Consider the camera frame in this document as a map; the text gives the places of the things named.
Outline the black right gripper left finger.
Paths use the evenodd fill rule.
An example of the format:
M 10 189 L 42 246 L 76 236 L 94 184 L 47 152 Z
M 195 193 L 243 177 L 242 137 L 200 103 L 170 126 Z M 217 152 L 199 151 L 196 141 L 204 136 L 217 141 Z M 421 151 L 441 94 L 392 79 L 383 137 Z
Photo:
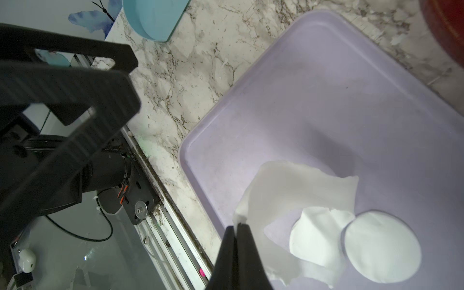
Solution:
M 215 267 L 205 290 L 236 290 L 238 288 L 237 265 L 234 227 L 229 226 L 225 230 Z

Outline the round cut dough wrapper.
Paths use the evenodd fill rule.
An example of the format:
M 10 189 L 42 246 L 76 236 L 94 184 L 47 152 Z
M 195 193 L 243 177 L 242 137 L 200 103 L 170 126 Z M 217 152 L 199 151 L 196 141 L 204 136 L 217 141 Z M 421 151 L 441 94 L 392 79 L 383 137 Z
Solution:
M 346 256 L 352 266 L 375 283 L 398 283 L 414 276 L 422 249 L 413 230 L 383 211 L 360 214 L 344 234 Z

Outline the lavender silicone mat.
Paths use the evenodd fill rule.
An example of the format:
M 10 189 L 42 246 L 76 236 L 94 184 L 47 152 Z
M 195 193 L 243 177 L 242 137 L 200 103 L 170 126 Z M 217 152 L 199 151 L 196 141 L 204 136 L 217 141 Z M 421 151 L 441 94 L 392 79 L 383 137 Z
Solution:
M 388 289 L 464 287 L 464 119 L 333 12 L 298 18 L 180 148 L 219 235 L 273 160 L 358 176 L 356 213 L 382 210 L 411 226 L 421 266 Z

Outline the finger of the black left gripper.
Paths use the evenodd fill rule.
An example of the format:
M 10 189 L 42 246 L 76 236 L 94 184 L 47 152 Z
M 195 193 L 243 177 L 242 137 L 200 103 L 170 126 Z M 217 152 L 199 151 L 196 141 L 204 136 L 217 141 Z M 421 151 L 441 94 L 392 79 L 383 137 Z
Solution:
M 110 58 L 113 70 L 130 73 L 138 60 L 129 45 L 61 35 L 10 24 L 1 24 L 1 60 L 40 62 L 35 49 Z
M 129 75 L 118 70 L 1 64 L 1 111 L 81 105 L 92 114 L 38 160 L 12 137 L 1 139 L 1 247 L 10 245 L 46 203 L 139 112 Z

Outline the white dough piece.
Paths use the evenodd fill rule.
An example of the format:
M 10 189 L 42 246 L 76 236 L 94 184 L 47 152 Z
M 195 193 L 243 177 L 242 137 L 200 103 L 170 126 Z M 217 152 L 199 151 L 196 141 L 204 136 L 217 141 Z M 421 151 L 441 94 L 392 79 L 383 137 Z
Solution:
M 315 279 L 333 288 L 346 268 L 341 232 L 355 218 L 359 178 L 287 161 L 263 164 L 233 216 L 251 228 L 269 280 Z

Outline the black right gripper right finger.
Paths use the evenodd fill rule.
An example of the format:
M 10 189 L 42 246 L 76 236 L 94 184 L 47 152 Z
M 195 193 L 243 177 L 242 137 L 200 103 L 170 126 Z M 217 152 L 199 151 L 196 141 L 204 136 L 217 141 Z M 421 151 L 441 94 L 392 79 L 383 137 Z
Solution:
M 240 290 L 272 290 L 263 268 L 251 228 L 239 224 L 236 231 L 238 286 Z

